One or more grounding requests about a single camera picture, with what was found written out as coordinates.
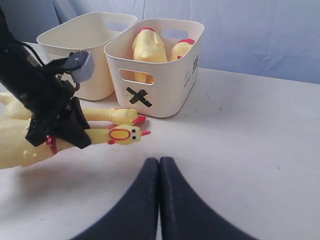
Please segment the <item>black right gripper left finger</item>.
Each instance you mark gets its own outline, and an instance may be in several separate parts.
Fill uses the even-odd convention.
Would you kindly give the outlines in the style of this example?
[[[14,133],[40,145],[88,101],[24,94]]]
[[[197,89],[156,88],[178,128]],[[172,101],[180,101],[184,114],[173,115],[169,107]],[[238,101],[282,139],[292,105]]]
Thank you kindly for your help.
[[[144,161],[122,198],[74,240],[154,240],[158,228],[159,162]]]

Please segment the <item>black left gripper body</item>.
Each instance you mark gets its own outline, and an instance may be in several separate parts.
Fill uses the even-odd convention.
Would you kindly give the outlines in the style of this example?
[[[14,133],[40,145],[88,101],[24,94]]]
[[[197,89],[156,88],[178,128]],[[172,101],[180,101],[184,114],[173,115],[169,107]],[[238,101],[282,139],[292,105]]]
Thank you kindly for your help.
[[[0,46],[0,82],[35,118],[51,123],[70,103],[73,86],[57,79],[48,69],[33,65],[33,56],[21,43]]]

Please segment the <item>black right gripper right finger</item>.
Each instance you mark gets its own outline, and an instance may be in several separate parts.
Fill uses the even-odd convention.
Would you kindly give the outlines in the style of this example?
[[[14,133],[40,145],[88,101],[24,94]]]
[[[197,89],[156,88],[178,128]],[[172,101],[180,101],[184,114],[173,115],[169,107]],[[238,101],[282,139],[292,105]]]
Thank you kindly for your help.
[[[160,221],[164,240],[253,240],[211,209],[186,181],[172,157],[162,157]]]

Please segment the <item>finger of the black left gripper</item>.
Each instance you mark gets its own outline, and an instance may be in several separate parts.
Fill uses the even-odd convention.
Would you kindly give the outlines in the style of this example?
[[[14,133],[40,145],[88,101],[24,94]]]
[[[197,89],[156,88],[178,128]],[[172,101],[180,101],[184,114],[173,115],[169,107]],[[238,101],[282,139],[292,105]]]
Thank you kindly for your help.
[[[85,132],[90,126],[77,97],[72,97],[52,124],[52,136],[62,139],[79,149],[89,146],[92,141]]]
[[[32,117],[28,126],[25,139],[34,147],[45,143],[49,137],[52,137],[52,118]]]

